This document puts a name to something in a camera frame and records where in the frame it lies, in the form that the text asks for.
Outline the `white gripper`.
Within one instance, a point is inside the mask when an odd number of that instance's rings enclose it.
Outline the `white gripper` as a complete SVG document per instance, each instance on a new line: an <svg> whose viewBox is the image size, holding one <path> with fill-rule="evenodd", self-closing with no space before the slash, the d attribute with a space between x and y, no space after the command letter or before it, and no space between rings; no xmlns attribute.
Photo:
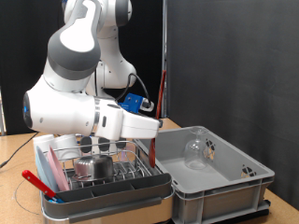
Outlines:
<svg viewBox="0 0 299 224"><path fill-rule="evenodd" d="M157 136L163 124L161 119L140 116L117 105L106 104L100 110L98 135L108 140L151 139Z"/></svg>

